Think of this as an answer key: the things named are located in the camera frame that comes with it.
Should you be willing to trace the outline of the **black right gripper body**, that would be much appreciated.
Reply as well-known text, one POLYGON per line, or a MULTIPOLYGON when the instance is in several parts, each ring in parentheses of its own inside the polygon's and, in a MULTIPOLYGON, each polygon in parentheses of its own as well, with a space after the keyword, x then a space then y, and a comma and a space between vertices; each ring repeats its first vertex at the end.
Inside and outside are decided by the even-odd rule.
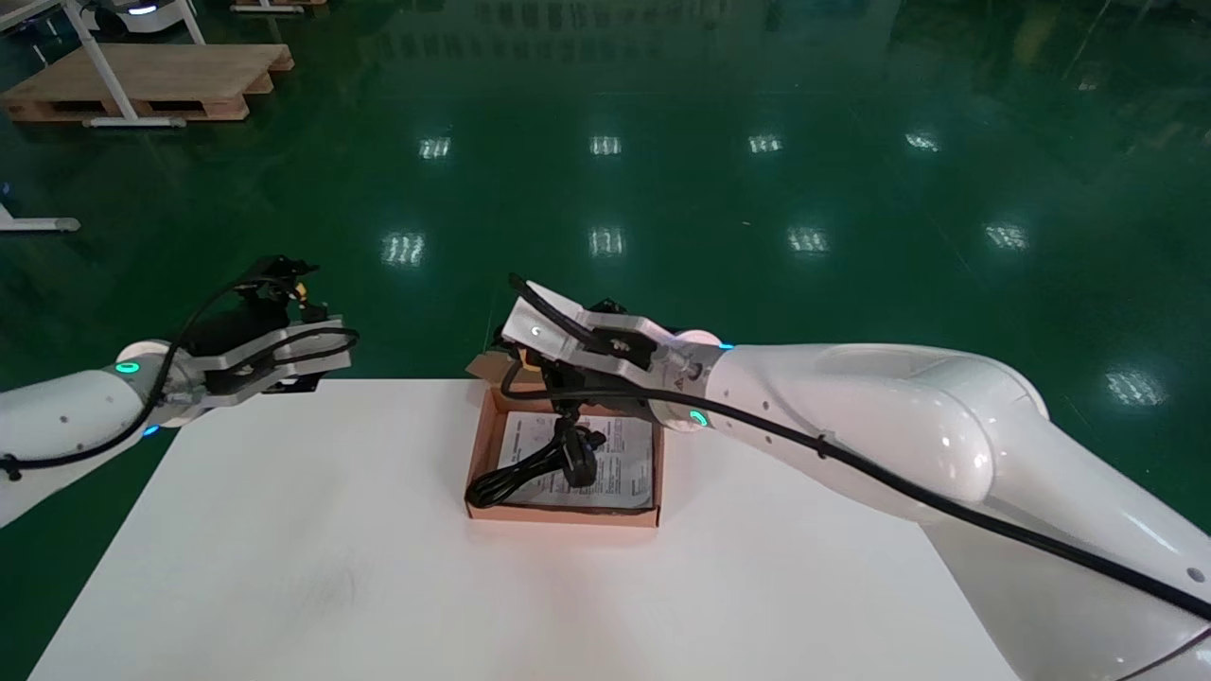
POLYGON ((627 414, 627 417, 632 418, 655 418, 647 400, 644 397, 635 397, 633 387, 618 376, 601 374, 601 372, 587 368, 555 362, 543 367, 543 380, 546 393, 613 393, 613 395, 606 396, 557 397, 553 401, 556 410, 575 410, 575 412, 580 412, 584 405, 591 405, 627 414))

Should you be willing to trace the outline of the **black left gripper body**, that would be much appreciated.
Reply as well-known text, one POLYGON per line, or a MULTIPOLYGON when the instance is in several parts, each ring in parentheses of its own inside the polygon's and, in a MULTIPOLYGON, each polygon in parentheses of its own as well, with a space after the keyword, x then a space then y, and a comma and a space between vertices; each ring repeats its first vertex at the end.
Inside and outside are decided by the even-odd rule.
POLYGON ((241 301, 194 326, 194 357, 214 357, 289 326, 289 311, 272 301, 241 301))

